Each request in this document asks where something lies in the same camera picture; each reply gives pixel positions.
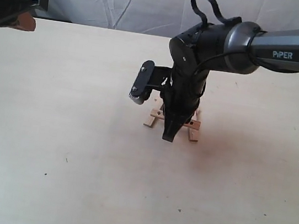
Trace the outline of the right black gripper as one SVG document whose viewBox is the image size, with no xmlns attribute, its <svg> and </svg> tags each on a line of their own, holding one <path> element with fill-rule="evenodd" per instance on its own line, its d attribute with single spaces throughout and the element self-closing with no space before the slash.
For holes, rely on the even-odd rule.
<svg viewBox="0 0 299 224">
<path fill-rule="evenodd" d="M 208 70 L 194 73 L 182 71 L 174 66 L 161 95 L 164 101 L 164 115 L 178 116 L 189 121 L 200 105 L 200 98 L 205 92 L 208 74 Z M 173 142 L 181 128 L 182 125 L 164 120 L 162 139 Z"/>
</svg>

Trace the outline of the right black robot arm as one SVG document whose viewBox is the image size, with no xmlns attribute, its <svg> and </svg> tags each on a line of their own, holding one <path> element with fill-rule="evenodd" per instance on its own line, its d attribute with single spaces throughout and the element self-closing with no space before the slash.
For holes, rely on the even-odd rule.
<svg viewBox="0 0 299 224">
<path fill-rule="evenodd" d="M 250 74 L 263 67 L 299 73 L 299 29 L 268 32 L 257 23 L 198 24 L 172 38 L 173 68 L 164 99 L 163 139 L 173 141 L 199 106 L 209 72 Z"/>
</svg>

